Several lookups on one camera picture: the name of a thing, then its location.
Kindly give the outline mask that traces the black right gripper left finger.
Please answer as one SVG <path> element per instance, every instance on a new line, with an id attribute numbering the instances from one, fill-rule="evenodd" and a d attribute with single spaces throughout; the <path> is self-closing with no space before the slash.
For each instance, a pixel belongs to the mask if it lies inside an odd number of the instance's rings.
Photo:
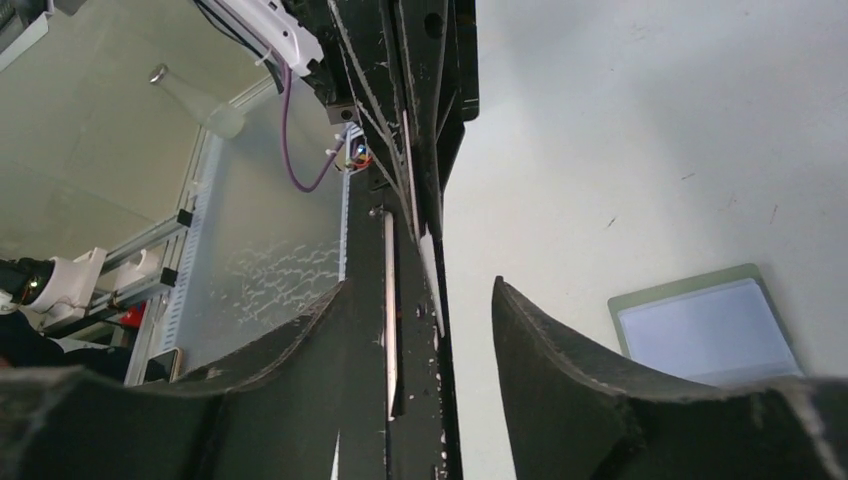
<path id="1" fill-rule="evenodd" d="M 329 479 L 339 445 L 342 282 L 297 318 L 169 383 L 1 374 L 5 479 Z"/>

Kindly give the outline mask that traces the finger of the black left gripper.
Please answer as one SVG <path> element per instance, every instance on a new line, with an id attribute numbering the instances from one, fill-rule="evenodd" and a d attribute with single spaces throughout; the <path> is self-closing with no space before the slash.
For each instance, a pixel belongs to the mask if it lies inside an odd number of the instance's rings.
<path id="1" fill-rule="evenodd" d="M 329 1 L 360 123 L 378 169 L 397 195 L 415 242 L 421 225 L 412 185 L 409 135 L 386 1 Z"/>
<path id="2" fill-rule="evenodd" d="M 433 238 L 439 240 L 444 190 L 465 124 L 479 115 L 476 3 L 398 1 L 395 26 L 417 209 Z"/>

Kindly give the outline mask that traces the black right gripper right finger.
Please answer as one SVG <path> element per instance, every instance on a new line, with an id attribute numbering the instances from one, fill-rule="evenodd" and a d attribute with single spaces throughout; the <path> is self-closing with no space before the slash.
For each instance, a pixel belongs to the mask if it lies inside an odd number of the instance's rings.
<path id="1" fill-rule="evenodd" d="M 492 328 L 520 479 L 843 479 L 847 383 L 718 388 L 636 363 L 502 277 Z"/>

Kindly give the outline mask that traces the green leather card holder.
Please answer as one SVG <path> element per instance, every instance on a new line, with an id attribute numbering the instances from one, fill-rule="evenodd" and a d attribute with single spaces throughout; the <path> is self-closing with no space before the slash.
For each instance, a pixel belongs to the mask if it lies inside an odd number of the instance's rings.
<path id="1" fill-rule="evenodd" d="M 621 351 L 715 387 L 804 372 L 757 265 L 746 263 L 608 300 Z"/>

